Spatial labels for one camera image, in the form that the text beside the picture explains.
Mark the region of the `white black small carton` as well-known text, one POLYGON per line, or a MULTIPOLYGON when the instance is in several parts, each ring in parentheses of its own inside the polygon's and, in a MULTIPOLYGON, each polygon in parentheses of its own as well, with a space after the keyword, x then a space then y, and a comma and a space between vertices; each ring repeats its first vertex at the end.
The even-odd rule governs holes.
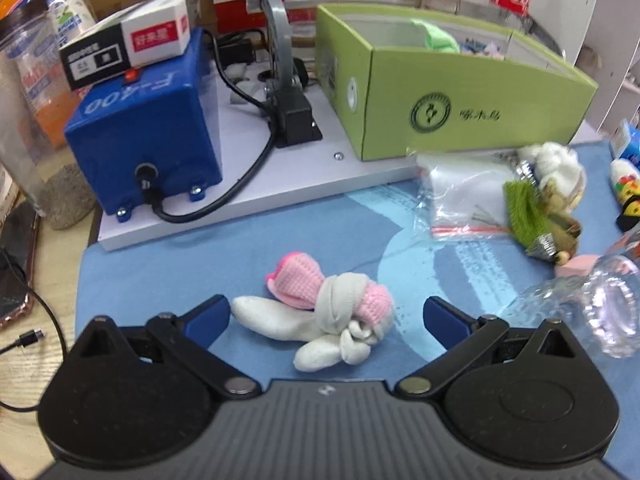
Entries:
POLYGON ((61 48, 70 88, 183 55, 200 15, 200 0, 146 0, 111 14, 61 48))

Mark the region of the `tall clear plastic jar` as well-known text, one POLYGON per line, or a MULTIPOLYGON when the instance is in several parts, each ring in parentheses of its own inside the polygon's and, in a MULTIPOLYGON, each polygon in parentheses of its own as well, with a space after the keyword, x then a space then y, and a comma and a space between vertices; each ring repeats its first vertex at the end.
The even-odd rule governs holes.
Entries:
POLYGON ((64 74, 47 0, 1 20, 1 163, 55 230, 78 223, 96 198, 64 128, 80 103, 64 74))

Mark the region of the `clear zip bag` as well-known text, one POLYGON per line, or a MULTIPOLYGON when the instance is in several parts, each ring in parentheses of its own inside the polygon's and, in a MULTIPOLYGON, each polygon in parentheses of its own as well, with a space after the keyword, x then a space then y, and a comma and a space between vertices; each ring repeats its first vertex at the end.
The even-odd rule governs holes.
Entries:
POLYGON ((508 236, 503 185, 516 179, 497 154, 413 152, 416 165, 414 232, 442 242, 508 236))

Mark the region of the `pink sponge block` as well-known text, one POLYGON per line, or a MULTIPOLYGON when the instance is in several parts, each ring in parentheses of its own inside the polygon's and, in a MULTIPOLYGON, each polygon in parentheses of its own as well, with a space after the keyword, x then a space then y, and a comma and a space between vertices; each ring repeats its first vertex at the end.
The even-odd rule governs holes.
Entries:
POLYGON ((599 259, 598 255, 578 255, 571 258, 562 266, 554 268, 554 275, 557 278, 572 278, 573 276, 588 275, 594 264, 599 259))

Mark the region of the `green fuzzy toy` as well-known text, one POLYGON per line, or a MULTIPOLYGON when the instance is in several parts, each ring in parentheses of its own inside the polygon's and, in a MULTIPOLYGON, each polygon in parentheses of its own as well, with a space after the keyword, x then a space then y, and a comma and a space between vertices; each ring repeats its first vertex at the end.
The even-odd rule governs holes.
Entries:
POLYGON ((512 236, 527 257, 565 266, 576 256, 582 225, 555 205, 554 195, 523 180, 506 182, 502 189, 512 236))

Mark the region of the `black smartphone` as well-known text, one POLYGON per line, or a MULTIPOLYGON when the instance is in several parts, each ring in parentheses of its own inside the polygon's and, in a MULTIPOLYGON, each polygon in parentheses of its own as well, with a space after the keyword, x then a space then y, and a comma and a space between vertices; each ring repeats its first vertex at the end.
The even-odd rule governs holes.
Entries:
POLYGON ((39 216, 29 202, 17 205, 1 229, 1 328, 32 310, 39 216))

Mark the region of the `white sock colourful dots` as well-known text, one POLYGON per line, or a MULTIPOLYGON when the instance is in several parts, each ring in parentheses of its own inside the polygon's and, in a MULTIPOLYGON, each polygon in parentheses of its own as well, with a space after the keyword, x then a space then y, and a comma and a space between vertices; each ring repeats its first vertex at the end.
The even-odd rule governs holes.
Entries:
POLYGON ((616 226, 628 232, 640 220, 640 174, 628 159, 614 159, 610 165, 612 189, 620 203, 620 214, 616 226))

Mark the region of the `textured clear glass cup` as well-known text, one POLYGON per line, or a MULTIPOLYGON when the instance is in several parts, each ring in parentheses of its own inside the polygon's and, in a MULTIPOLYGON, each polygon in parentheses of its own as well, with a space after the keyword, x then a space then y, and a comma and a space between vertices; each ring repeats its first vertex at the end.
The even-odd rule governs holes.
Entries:
POLYGON ((555 318, 594 356, 630 358, 639 352, 639 261, 623 254, 602 256, 585 276, 529 287, 498 317, 527 328, 555 318))

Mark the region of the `blue tissue pack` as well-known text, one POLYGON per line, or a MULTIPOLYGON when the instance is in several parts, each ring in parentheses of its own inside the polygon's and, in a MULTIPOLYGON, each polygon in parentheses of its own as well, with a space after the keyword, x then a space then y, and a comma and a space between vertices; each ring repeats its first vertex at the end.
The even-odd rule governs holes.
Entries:
POLYGON ((637 168, 640 167, 639 130, 623 119, 610 139, 612 156, 615 159, 626 159, 637 168))

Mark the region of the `blue table cloth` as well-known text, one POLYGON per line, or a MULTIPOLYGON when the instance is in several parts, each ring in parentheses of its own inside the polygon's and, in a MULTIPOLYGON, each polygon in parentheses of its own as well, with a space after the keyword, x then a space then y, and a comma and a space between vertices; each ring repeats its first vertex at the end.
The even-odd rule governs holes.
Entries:
MULTIPOLYGON (((611 154, 605 142, 576 146, 587 169, 586 194, 576 210, 584 232, 580 254, 601 255, 621 235, 620 207, 611 190, 611 154)), ((393 385, 444 349, 424 330, 422 306, 441 296, 473 318, 499 313, 529 287, 553 278, 553 269, 529 259, 511 237, 475 242, 431 240, 414 230, 414 181, 368 188, 291 208, 256 214, 165 237, 116 252, 99 244, 82 257, 76 328, 78 336, 97 315, 118 325, 142 325, 157 313, 176 315, 216 294, 265 296, 265 276, 290 252, 306 252, 324 274, 357 272, 385 285, 395 299, 395 327, 369 359, 339 365, 310 378, 385 379, 393 385)), ((292 361, 298 344, 258 336, 231 320, 210 347, 221 359, 254 377, 303 378, 292 361)), ((629 479, 639 479, 639 356, 604 358, 602 374, 620 402, 620 426, 606 460, 629 479)))

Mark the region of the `green cardboard box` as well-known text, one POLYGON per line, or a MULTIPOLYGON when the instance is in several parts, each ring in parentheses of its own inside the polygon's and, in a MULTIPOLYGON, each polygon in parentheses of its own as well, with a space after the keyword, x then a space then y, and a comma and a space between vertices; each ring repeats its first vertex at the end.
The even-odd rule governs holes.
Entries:
POLYGON ((320 86, 359 159, 566 143, 597 84, 513 28, 384 4, 316 14, 320 86), (427 49, 412 20, 449 32, 459 53, 427 49))

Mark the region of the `blue metal machine box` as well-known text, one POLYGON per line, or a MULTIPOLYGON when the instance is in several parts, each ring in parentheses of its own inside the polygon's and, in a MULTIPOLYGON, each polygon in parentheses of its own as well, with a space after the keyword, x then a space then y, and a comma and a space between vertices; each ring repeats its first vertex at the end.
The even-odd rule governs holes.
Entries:
POLYGON ((183 55, 142 68, 128 82, 96 84, 64 129, 103 211, 120 222, 146 188, 202 200, 222 180, 215 76, 207 32, 193 29, 183 55))

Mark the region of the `pink white sock bundle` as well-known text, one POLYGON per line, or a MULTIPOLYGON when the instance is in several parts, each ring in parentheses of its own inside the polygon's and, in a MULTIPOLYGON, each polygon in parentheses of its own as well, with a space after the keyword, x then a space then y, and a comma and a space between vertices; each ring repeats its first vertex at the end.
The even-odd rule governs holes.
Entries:
POLYGON ((362 273, 326 276, 306 252, 284 256, 266 286, 269 298, 236 297, 231 312, 259 335, 299 342, 293 364, 302 373, 364 362, 394 325, 385 286, 362 273))

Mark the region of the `white cream sock bundle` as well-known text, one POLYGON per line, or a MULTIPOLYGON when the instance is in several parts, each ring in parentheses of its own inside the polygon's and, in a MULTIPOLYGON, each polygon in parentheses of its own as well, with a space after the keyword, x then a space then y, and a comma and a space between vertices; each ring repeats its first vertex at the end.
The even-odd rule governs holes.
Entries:
POLYGON ((518 158, 533 167, 538 190, 549 210, 571 212, 585 194, 587 176, 577 153, 555 142, 518 149, 518 158))

